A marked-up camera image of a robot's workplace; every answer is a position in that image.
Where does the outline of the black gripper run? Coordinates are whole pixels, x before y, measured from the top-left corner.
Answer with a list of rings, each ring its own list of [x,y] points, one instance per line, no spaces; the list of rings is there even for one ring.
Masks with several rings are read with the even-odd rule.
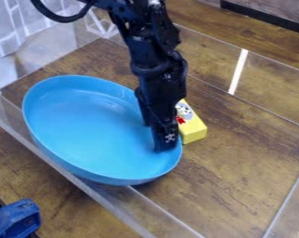
[[[135,96],[146,126],[152,126],[158,152],[178,146],[180,130],[175,105],[186,97],[187,70],[188,64],[179,51],[171,52],[154,68],[132,64],[132,72],[139,77]]]

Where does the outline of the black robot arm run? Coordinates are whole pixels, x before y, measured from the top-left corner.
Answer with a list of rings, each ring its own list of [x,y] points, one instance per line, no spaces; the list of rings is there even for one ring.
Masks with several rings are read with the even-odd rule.
[[[135,96],[155,150],[176,147],[176,103],[186,97],[188,64],[176,50],[180,30],[167,13],[166,0],[82,0],[106,10],[131,53],[131,69],[139,78]]]

